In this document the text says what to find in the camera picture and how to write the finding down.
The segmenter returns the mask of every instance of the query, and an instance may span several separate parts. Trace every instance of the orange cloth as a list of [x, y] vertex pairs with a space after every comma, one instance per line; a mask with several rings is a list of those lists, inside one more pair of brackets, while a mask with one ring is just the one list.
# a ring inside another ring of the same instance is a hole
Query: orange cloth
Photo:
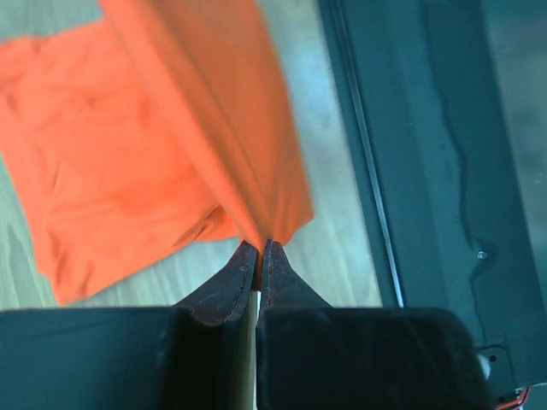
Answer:
[[105, 20], [0, 44], [0, 151], [57, 300], [192, 241], [288, 242], [312, 208], [254, 2], [101, 3]]

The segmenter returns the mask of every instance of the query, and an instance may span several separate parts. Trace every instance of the red wire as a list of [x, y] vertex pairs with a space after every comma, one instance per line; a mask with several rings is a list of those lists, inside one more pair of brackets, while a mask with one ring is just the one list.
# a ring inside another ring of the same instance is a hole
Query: red wire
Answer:
[[517, 408], [520, 408], [526, 404], [526, 401], [528, 400], [528, 396], [530, 395], [530, 388], [526, 387], [521, 390], [521, 393], [516, 398], [516, 400], [513, 400], [512, 402], [502, 404], [498, 407], [496, 407], [496, 410], [516, 410]]

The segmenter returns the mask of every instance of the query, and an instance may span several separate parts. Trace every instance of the light wood surface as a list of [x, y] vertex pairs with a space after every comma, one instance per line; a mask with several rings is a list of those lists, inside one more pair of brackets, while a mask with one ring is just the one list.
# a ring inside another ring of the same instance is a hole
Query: light wood surface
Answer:
[[[331, 304], [378, 306], [378, 286], [317, 6], [313, 0], [260, 3], [290, 88], [316, 213], [285, 251], [293, 268]], [[0, 0], [0, 39], [52, 34], [99, 18], [92, 0]], [[237, 246], [237, 238], [193, 244], [75, 305], [173, 304], [220, 269]], [[25, 217], [0, 161], [0, 309], [54, 306], [47, 280], [34, 267]]]

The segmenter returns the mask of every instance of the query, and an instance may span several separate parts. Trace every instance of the orange fabric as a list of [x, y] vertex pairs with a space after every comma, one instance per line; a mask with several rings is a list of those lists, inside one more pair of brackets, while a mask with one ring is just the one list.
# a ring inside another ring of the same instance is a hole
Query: orange fabric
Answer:
[[252, 0], [102, 0], [0, 44], [0, 151], [59, 302], [193, 241], [259, 249], [312, 218], [285, 84]]

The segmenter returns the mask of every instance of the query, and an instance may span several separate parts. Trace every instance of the wood grain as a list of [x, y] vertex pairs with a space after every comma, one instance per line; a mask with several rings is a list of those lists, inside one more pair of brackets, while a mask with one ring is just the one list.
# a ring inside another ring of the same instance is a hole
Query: wood grain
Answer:
[[[261, 0], [291, 93], [316, 216], [285, 250], [294, 269], [336, 306], [378, 306], [350, 153], [318, 9], [312, 0]], [[0, 39], [52, 34], [101, 18], [91, 0], [0, 0]], [[56, 306], [34, 267], [32, 240], [0, 161], [0, 308]], [[169, 305], [221, 268], [238, 239], [193, 244], [77, 306]]]

